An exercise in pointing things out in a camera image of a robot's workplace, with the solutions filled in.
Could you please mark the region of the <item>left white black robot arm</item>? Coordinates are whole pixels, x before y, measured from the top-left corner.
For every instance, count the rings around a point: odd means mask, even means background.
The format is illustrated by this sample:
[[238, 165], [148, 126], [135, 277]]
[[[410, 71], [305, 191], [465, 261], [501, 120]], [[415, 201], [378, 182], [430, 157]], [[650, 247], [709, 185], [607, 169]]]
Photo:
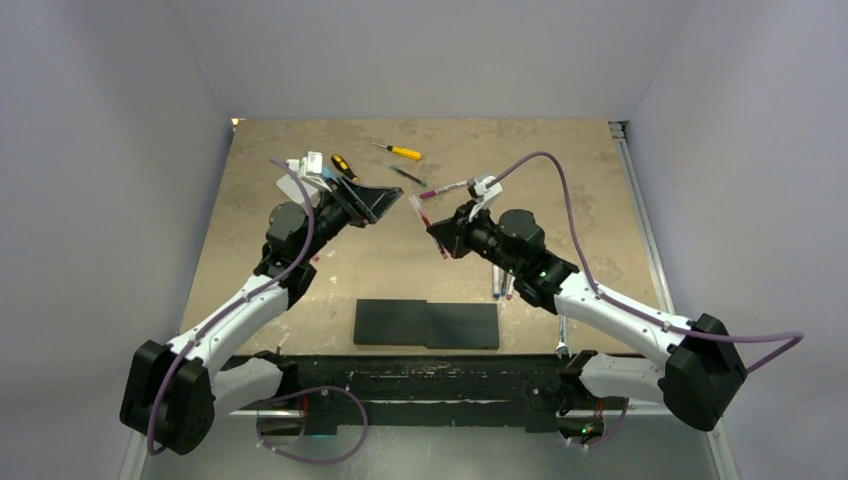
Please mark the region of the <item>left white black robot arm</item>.
[[284, 409], [297, 399], [298, 382], [281, 366], [253, 357], [233, 369], [226, 362], [255, 333], [290, 310], [306, 293], [316, 269], [312, 258], [345, 227], [376, 224], [403, 195], [399, 187], [373, 187], [342, 179], [316, 203], [286, 201], [274, 207], [261, 259], [240, 289], [190, 330], [133, 354], [119, 420], [146, 437], [156, 456], [185, 455], [214, 421], [264, 400]]

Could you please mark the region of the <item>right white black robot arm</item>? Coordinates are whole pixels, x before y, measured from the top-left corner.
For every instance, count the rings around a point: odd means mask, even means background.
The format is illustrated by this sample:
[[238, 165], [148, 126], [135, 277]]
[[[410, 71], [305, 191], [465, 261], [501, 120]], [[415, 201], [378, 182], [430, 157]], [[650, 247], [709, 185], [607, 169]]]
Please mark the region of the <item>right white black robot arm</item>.
[[597, 397], [664, 405], [686, 425], [711, 431], [747, 378], [725, 325], [708, 314], [692, 320], [655, 310], [590, 280], [547, 249], [534, 215], [511, 209], [493, 221], [463, 205], [427, 233], [454, 259], [475, 253], [511, 274], [528, 304], [581, 321], [634, 349], [637, 359], [593, 354], [564, 376], [561, 392], [576, 407]]

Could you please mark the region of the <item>red clear pen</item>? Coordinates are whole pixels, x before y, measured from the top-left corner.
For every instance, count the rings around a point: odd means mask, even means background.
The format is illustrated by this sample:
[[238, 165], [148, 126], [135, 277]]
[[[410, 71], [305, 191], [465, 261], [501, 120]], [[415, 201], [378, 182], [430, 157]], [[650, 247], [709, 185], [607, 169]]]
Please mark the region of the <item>red clear pen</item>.
[[[428, 232], [428, 229], [431, 226], [431, 222], [430, 222], [430, 219], [429, 219], [428, 215], [426, 214], [426, 212], [423, 208], [423, 205], [421, 203], [420, 198], [417, 195], [412, 195], [412, 196], [409, 197], [409, 201], [410, 201], [413, 209], [415, 210], [415, 212], [418, 214], [419, 218], [422, 220], [422, 222], [425, 226], [425, 232]], [[436, 240], [434, 237], [431, 237], [431, 240], [435, 244], [440, 256], [443, 259], [448, 259], [449, 254], [445, 250], [445, 248], [439, 243], [439, 241]]]

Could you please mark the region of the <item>pink cap white marker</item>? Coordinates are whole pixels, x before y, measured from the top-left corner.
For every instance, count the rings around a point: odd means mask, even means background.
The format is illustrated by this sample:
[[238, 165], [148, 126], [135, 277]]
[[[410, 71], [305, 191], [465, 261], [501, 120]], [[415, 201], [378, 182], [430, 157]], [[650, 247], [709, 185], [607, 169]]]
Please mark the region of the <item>pink cap white marker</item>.
[[505, 282], [505, 294], [504, 294], [504, 297], [507, 300], [511, 300], [513, 298], [514, 280], [515, 280], [515, 277], [513, 275], [511, 275], [511, 274], [507, 275], [507, 279], [506, 279], [506, 282]]

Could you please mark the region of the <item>magenta cap marker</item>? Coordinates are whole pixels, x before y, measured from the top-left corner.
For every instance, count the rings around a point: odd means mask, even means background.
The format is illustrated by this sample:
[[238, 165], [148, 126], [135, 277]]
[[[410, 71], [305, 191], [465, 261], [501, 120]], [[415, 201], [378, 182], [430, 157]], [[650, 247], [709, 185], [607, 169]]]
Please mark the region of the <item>magenta cap marker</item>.
[[460, 188], [466, 188], [467, 185], [468, 185], [468, 181], [460, 181], [460, 182], [452, 183], [452, 184], [449, 184], [449, 185], [446, 185], [446, 186], [443, 186], [443, 187], [438, 187], [438, 188], [420, 193], [418, 195], [418, 198], [421, 199], [421, 200], [430, 199], [430, 198], [436, 197], [438, 195], [447, 193], [449, 191], [453, 191], [453, 190], [460, 189]]

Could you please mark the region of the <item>blue white marker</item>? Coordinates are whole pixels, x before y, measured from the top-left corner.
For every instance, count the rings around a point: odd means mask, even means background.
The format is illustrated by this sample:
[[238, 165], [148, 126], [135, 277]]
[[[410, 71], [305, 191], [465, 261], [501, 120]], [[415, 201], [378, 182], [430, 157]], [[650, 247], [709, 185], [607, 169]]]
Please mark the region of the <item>blue white marker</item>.
[[501, 297], [502, 292], [502, 274], [501, 269], [493, 265], [492, 266], [492, 296], [494, 299], [499, 299]]

